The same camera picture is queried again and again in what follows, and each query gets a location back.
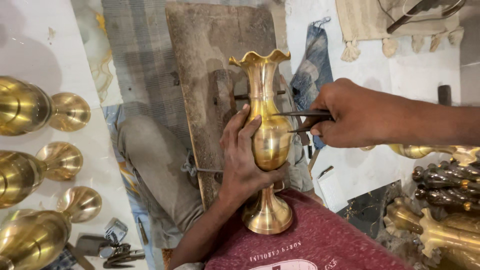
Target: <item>brass vessel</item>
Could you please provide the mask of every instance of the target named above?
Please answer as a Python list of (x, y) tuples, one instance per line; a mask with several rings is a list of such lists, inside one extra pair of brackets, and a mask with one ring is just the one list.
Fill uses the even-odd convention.
[(47, 124), (76, 131), (89, 120), (90, 107), (76, 94), (59, 93), (50, 98), (36, 85), (0, 76), (0, 135), (22, 135)]
[(480, 269), (480, 217), (465, 213), (450, 214), (440, 222), (435, 221), (430, 210), (422, 210), (424, 216), (414, 213), (411, 199), (395, 198), (387, 206), (384, 217), (386, 230), (401, 237), (397, 230), (408, 230), (420, 235), (425, 245), (422, 252), (430, 256), (439, 247), (442, 254), (452, 262), (468, 270)]
[[(247, 74), (250, 85), (250, 115), (245, 124), (256, 115), (262, 116), (262, 124), (252, 137), (252, 152), (255, 163), (264, 171), (282, 166), (287, 160), (292, 141), (292, 125), (279, 113), (274, 103), (273, 76), (278, 64), (290, 59), (287, 54), (275, 49), (263, 57), (250, 51), (241, 61), (230, 57), (229, 64), (236, 65)], [(243, 209), (242, 220), (250, 230), (261, 234), (275, 234), (286, 230), (293, 222), (292, 210), (286, 202), (274, 195), (273, 185), (259, 192), (257, 200)]]
[(43, 178), (67, 181), (82, 168), (80, 150), (65, 142), (52, 142), (36, 157), (0, 150), (0, 209), (13, 206), (34, 192)]
[(19, 215), (0, 230), (0, 269), (39, 270), (62, 252), (72, 223), (97, 216), (102, 198), (93, 189), (76, 186), (58, 201), (58, 211), (37, 211)]
[[(398, 155), (410, 159), (420, 159), (432, 152), (450, 154), (452, 155), (452, 158), (459, 162), (458, 165), (463, 167), (476, 162), (478, 160), (477, 153), (480, 151), (480, 147), (473, 146), (415, 146), (403, 144), (390, 144), (388, 146)], [(361, 147), (360, 149), (363, 151), (369, 151), (373, 148), (375, 148), (375, 146)]]

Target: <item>red t-shirt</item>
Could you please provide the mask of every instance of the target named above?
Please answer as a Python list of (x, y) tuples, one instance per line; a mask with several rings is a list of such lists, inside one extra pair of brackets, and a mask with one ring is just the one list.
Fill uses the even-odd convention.
[(304, 194), (278, 193), (293, 209), (286, 231), (263, 235), (233, 216), (220, 232), (222, 243), (205, 270), (404, 270), (412, 269), (383, 246)]

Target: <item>wooden board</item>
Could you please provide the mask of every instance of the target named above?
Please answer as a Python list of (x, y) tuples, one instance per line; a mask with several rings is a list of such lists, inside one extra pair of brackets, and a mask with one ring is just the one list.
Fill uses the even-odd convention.
[[(268, 55), (276, 48), (275, 29), (268, 10), (210, 4), (169, 2), (168, 29), (177, 58), (197, 168), (223, 169), (219, 140), (236, 113), (235, 94), (246, 93), (247, 77), (228, 65), (230, 56), (241, 59), (254, 50)], [(279, 89), (278, 71), (274, 91)], [(221, 175), (199, 172), (204, 208), (214, 201)]]

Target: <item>tassel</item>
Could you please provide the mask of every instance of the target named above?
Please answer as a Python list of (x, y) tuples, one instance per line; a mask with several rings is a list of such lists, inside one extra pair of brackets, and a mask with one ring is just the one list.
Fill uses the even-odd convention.
[(425, 39), (422, 35), (413, 35), (412, 36), (412, 49), (415, 53), (418, 53), (425, 44)]
[(398, 48), (398, 41), (393, 38), (384, 38), (382, 39), (382, 43), (382, 51), (384, 52), (384, 55), (388, 58), (392, 57)]
[(346, 62), (355, 61), (361, 53), (361, 51), (357, 48), (357, 45), (358, 42), (356, 39), (354, 39), (353, 41), (348, 41), (347, 47), (345, 48), (345, 50), (343, 50), (340, 59)]
[(432, 42), (430, 43), (430, 52), (435, 52), (442, 41), (444, 36), (448, 35), (448, 32), (438, 33), (436, 35), (432, 35)]
[(448, 34), (448, 41), (455, 47), (458, 47), (463, 39), (465, 30), (461, 26), (457, 26), (455, 30)]

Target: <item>metal tongs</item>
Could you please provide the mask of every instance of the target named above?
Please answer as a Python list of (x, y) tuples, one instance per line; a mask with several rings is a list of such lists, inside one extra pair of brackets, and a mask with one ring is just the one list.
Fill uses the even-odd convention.
[(300, 110), (300, 111), (291, 111), (291, 112), (281, 112), (281, 113), (276, 113), (274, 115), (307, 116), (308, 117), (307, 120), (305, 121), (305, 123), (307, 123), (307, 126), (304, 126), (302, 128), (296, 129), (296, 130), (289, 131), (290, 133), (310, 131), (311, 128), (319, 122), (335, 121), (329, 110), (317, 110), (317, 109), (315, 109), (315, 110)]
[(105, 269), (119, 269), (119, 268), (131, 268), (133, 265), (122, 264), (124, 262), (131, 262), (135, 260), (145, 259), (145, 252), (143, 249), (132, 250), (128, 253), (120, 253), (113, 257), (108, 258), (106, 262), (103, 263), (103, 268)]

